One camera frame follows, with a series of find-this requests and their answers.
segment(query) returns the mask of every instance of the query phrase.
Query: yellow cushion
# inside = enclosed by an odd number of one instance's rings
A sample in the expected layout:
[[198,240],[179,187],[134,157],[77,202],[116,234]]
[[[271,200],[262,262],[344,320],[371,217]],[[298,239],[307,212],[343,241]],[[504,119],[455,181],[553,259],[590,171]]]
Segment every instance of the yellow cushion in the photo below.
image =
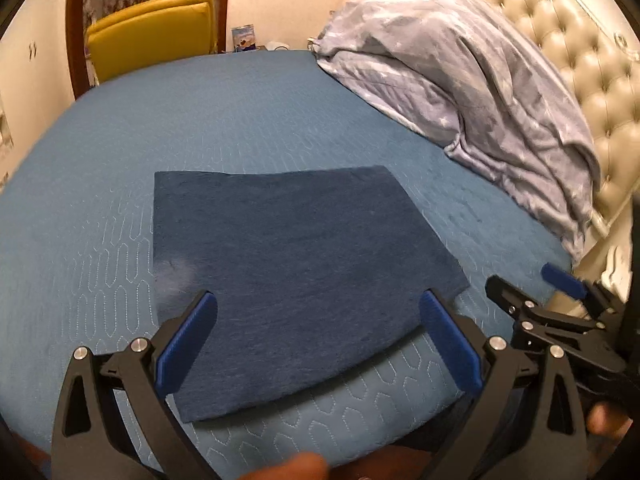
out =
[[213,0],[149,0],[114,12],[86,31],[98,80],[215,52]]

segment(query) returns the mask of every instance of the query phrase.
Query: yellow chair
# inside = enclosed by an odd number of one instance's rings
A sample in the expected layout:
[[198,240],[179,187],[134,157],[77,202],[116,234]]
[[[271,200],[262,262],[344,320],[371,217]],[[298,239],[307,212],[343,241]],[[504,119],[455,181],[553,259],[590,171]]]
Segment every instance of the yellow chair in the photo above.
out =
[[214,0],[149,0],[105,16],[86,30],[100,82],[145,66],[217,49]]

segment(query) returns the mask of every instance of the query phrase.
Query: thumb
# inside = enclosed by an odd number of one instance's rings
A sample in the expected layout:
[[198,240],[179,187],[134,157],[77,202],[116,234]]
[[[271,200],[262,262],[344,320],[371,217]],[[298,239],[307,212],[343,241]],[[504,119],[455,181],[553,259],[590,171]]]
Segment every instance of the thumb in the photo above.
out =
[[329,466],[320,455],[299,453],[284,464],[260,469],[239,480],[326,480]]

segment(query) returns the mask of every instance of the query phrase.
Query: metal pin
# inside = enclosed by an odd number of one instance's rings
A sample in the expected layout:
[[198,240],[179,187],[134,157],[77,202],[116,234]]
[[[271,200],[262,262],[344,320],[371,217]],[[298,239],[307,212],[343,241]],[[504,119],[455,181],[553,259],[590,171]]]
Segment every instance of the metal pin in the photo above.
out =
[[562,350],[562,347],[558,345],[551,345],[549,347],[549,352],[551,352],[551,355],[556,359],[564,356],[564,350]]
[[131,349],[134,352],[142,352],[143,350],[146,350],[146,347],[148,346],[148,342],[146,341],[145,338],[143,337],[138,337],[135,338],[132,342],[131,342]]
[[84,359],[87,357],[89,351],[86,346],[79,346],[74,350],[74,359]]
[[489,339],[489,346],[494,350],[504,350],[507,348],[507,342],[499,335],[494,335]]

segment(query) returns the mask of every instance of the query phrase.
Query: blue gripper pad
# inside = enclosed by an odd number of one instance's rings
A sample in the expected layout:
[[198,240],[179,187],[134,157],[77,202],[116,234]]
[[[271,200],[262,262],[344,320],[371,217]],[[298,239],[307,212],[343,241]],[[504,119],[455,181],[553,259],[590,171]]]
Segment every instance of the blue gripper pad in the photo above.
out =
[[162,399],[174,394],[218,320],[218,302],[206,292],[156,361],[156,392]]
[[574,300],[583,300],[587,296],[587,289],[581,280],[574,278],[568,272],[552,264],[544,264],[540,270],[542,279],[554,288],[564,292]]
[[466,393],[479,395],[482,391],[480,357],[465,335],[430,290],[420,297],[419,308],[420,322],[431,336],[457,386]]

